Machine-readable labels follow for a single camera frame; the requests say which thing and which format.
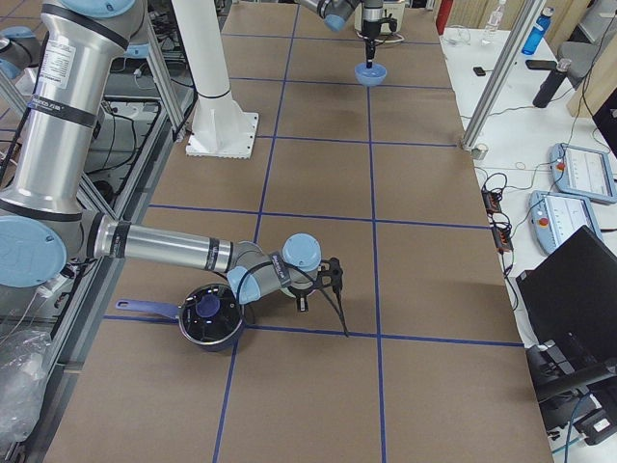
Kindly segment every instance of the blue bottle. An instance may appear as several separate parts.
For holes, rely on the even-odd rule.
[[[531,29],[531,33],[529,33],[529,37],[523,45],[523,53],[525,55],[533,55],[536,52],[542,37],[550,27],[550,18],[554,12],[555,9],[551,7],[546,7],[542,10],[542,14],[540,14],[540,17],[533,25],[533,29]]]

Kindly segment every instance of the black cylinder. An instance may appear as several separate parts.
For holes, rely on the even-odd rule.
[[[557,89],[566,78],[572,61],[562,59],[557,67],[549,73],[549,77],[540,86],[538,95],[533,98],[533,105],[537,108],[546,108],[557,93]]]

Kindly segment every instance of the clear bottle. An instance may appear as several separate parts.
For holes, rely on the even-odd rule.
[[[533,25],[533,29],[529,33],[529,37],[527,41],[523,45],[522,52],[525,55],[533,55],[542,40],[542,37],[546,34],[550,27],[550,19],[552,18],[552,14],[555,12],[554,8],[546,7],[542,10],[542,14],[536,20],[536,23]]]
[[[506,0],[499,0],[499,4],[497,8],[491,13],[489,16],[489,20],[484,27],[484,34],[482,35],[482,44],[488,45],[493,42],[493,38],[495,37],[495,32],[499,28],[499,24],[503,19],[503,14],[505,13],[505,2]]]

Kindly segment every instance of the floor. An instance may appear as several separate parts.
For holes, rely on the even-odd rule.
[[[551,461],[434,22],[408,12],[368,90],[353,30],[234,6],[223,41],[234,98],[260,114],[253,156],[176,146],[144,221],[267,251],[313,234],[345,271],[350,338],[319,295],[296,313],[277,294],[204,353],[113,304],[177,304],[217,277],[128,261],[47,463]]]

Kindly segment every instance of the red object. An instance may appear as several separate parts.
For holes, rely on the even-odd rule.
[[[443,0],[442,5],[440,6],[440,10],[437,13],[437,20],[435,21],[435,25],[437,26],[437,33],[440,36],[443,35],[443,29],[445,29],[445,24],[450,17],[452,5],[454,5],[454,0]]]

